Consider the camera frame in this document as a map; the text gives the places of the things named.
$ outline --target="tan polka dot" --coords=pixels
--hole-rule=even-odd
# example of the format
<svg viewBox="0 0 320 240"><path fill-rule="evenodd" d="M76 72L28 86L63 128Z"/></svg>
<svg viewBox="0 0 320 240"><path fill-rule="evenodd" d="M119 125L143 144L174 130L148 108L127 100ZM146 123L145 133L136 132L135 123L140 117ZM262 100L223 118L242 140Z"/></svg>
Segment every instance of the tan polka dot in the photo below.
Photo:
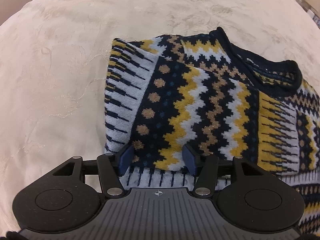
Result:
<svg viewBox="0 0 320 240"><path fill-rule="evenodd" d="M167 65L162 65L162 66L159 67L159 71L162 74L166 74L166 73L170 72L170 68Z"/></svg>
<svg viewBox="0 0 320 240"><path fill-rule="evenodd" d="M157 93L150 93L148 98L152 103L159 102L160 100L160 96Z"/></svg>
<svg viewBox="0 0 320 240"><path fill-rule="evenodd" d="M139 157L137 155L134 156L132 162L135 163L135 162L138 162L139 161Z"/></svg>
<svg viewBox="0 0 320 240"><path fill-rule="evenodd" d="M149 133L148 127L146 127L144 124L138 125L136 130L140 135L146 135Z"/></svg>
<svg viewBox="0 0 320 240"><path fill-rule="evenodd" d="M154 81L154 84L157 88L163 87L165 85L165 81L162 78L158 78Z"/></svg>
<svg viewBox="0 0 320 240"><path fill-rule="evenodd" d="M135 150L140 150L140 149L143 149L143 147L144 147L144 145L141 141L133 141L132 145Z"/></svg>
<svg viewBox="0 0 320 240"><path fill-rule="evenodd" d="M147 118L153 118L155 116L155 112L151 108L143 109L142 115Z"/></svg>

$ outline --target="sweater neckline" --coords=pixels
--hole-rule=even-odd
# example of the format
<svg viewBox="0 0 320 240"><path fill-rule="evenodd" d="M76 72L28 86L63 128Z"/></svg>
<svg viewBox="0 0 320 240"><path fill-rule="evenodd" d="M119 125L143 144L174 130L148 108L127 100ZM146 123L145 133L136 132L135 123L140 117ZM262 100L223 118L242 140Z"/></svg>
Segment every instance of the sweater neckline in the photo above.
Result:
<svg viewBox="0 0 320 240"><path fill-rule="evenodd" d="M231 58L231 63L241 70L261 92L270 96L287 97L293 95L300 87L302 74L295 61L273 62L251 51L241 49L229 41L221 27L211 31L210 35L218 39Z"/></svg>

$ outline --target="bed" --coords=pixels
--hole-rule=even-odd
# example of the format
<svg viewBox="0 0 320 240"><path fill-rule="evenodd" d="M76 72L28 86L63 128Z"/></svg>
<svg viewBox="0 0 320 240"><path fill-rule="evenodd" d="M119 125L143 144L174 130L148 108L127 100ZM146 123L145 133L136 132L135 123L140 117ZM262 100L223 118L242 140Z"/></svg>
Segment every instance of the bed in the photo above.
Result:
<svg viewBox="0 0 320 240"><path fill-rule="evenodd" d="M0 235L19 229L11 205L21 189L71 156L103 153L114 38L217 26L243 49L295 60L320 92L320 30L295 0L33 0L2 24Z"/></svg>

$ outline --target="patterned knit sweater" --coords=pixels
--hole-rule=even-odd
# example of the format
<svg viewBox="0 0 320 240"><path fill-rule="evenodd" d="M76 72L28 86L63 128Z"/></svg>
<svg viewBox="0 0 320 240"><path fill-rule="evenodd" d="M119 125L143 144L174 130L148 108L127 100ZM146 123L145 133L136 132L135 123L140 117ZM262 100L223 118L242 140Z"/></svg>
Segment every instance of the patterned knit sweater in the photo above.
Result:
<svg viewBox="0 0 320 240"><path fill-rule="evenodd" d="M271 62L222 28L112 45L105 88L106 152L132 143L126 187L188 187L181 149L243 156L302 194L303 233L320 227L319 96L296 62ZM216 190L230 184L219 179Z"/></svg>

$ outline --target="folded sweater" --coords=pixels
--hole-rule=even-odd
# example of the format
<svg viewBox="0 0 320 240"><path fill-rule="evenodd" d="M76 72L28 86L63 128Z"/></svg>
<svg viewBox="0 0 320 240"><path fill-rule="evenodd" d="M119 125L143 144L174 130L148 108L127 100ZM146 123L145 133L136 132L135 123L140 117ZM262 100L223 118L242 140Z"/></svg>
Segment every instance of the folded sweater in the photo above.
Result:
<svg viewBox="0 0 320 240"><path fill-rule="evenodd" d="M105 115L106 152L135 148L121 179L127 187L192 189L196 178L181 154L188 143L220 159L243 156L288 184L297 179L291 186L307 207L300 228L318 230L319 96L296 62L241 49L220 27L188 37L115 39ZM217 189L229 183L220 179Z"/></svg>

